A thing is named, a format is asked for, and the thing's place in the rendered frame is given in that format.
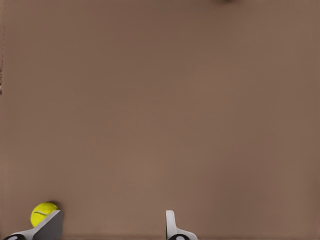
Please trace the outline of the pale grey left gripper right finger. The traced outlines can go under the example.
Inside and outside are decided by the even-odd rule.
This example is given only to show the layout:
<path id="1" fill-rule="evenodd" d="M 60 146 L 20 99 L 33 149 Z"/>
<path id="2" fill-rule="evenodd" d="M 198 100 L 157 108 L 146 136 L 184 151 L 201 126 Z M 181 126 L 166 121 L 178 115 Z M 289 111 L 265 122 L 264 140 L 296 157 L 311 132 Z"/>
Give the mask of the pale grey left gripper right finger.
<path id="1" fill-rule="evenodd" d="M 173 210 L 166 210 L 165 223 L 166 240 L 198 240 L 198 237 L 193 232 L 186 231 L 177 227 L 175 213 Z"/>

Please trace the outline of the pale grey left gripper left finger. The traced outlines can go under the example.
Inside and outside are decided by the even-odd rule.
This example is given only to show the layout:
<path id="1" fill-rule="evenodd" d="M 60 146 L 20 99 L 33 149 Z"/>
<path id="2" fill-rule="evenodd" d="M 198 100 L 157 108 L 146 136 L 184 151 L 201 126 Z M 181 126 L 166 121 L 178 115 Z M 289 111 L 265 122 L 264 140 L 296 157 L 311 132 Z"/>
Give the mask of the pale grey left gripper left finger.
<path id="1" fill-rule="evenodd" d="M 63 233 L 63 212 L 54 210 L 36 227 L 12 233 L 2 240 L 60 240 Z"/>

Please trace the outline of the yellow tennis ball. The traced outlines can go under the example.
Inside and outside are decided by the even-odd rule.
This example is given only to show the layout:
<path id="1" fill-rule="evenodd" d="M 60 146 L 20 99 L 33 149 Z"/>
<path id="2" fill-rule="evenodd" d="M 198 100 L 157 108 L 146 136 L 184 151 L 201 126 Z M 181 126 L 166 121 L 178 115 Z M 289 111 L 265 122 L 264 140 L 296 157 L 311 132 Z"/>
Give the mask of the yellow tennis ball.
<path id="1" fill-rule="evenodd" d="M 31 212 L 30 222 L 33 227 L 36 227 L 53 211 L 57 211 L 59 208 L 52 202 L 42 202 L 37 205 Z"/>

